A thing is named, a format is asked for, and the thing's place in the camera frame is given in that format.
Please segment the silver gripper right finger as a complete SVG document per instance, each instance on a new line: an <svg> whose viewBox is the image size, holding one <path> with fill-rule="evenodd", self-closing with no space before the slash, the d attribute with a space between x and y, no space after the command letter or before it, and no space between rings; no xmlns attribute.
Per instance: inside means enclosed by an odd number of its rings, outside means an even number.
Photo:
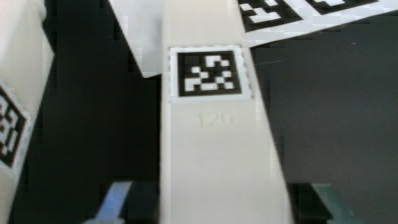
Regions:
<svg viewBox="0 0 398 224"><path fill-rule="evenodd" d="M328 184L291 183L294 224L358 224L358 218Z"/></svg>

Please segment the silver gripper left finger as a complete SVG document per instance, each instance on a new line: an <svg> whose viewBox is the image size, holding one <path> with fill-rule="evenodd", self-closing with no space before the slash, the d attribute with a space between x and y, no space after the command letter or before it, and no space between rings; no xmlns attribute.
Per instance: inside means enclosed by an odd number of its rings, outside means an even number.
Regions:
<svg viewBox="0 0 398 224"><path fill-rule="evenodd" d="M113 182L106 191L95 216L81 224L124 224L120 210L126 202L131 181Z"/></svg>

